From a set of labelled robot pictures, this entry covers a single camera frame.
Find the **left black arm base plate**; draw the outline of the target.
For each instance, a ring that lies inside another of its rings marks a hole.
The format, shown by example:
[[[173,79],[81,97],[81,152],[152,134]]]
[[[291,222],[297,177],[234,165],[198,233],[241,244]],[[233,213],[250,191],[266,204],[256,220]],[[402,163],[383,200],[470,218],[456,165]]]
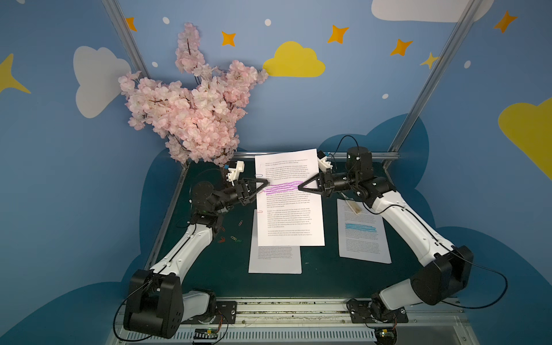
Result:
[[[235,300],[222,300],[212,303],[207,310],[209,324],[226,323],[235,324],[237,318],[237,302]]]

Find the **blue highlighted paper document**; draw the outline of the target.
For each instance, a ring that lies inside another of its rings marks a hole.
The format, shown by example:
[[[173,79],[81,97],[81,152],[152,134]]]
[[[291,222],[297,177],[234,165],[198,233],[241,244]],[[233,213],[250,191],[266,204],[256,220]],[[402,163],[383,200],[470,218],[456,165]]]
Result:
[[[366,210],[356,214],[349,206],[351,202],[342,199],[336,202],[339,257],[390,265],[383,218]]]

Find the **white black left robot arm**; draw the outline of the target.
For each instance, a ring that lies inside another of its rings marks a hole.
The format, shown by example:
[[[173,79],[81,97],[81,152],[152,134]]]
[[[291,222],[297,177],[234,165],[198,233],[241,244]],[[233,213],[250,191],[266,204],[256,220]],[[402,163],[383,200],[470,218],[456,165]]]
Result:
[[[129,282],[128,296],[120,306],[125,330],[142,333],[145,339],[170,339],[184,321],[207,323],[217,318],[215,294],[210,290],[183,293],[183,279],[218,234],[224,214],[236,204],[251,204],[268,185],[268,180],[255,178],[239,180],[223,190],[207,181],[192,188],[191,219],[185,234],[158,263],[136,271]]]

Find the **pink highlighted paper document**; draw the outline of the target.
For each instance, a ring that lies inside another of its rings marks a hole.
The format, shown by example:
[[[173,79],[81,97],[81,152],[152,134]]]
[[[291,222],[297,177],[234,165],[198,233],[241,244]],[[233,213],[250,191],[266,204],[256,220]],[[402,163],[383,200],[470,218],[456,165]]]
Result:
[[[249,274],[299,275],[303,272],[300,247],[260,247],[254,210]]]

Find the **purple highlighted paper document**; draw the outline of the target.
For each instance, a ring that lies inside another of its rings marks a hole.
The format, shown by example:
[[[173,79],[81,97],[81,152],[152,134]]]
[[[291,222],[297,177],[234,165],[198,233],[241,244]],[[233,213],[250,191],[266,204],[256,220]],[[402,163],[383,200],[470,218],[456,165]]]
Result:
[[[257,155],[258,178],[269,185],[257,197],[257,238],[260,247],[323,247],[321,197],[298,187],[319,173],[315,149]]]

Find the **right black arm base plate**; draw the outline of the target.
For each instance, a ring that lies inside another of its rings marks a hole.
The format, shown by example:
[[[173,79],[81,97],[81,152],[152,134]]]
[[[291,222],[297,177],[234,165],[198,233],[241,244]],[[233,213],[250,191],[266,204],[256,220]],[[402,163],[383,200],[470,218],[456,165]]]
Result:
[[[357,300],[351,298],[345,305],[352,323],[408,323],[408,316],[404,308],[391,311],[379,299]]]

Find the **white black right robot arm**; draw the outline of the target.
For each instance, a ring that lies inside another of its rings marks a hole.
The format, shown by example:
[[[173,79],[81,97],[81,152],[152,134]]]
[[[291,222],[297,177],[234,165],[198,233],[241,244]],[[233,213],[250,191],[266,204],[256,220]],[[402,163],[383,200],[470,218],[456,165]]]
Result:
[[[319,173],[302,182],[298,189],[326,198],[334,193],[354,191],[371,214],[381,216],[412,249],[421,269],[412,277],[375,293],[369,317],[382,323],[393,322],[407,305],[435,306],[465,289],[474,255],[467,247],[456,247],[431,228],[407,204],[395,186],[375,175],[372,153],[365,147],[352,147],[346,153],[345,172],[333,172],[324,152],[317,153]]]

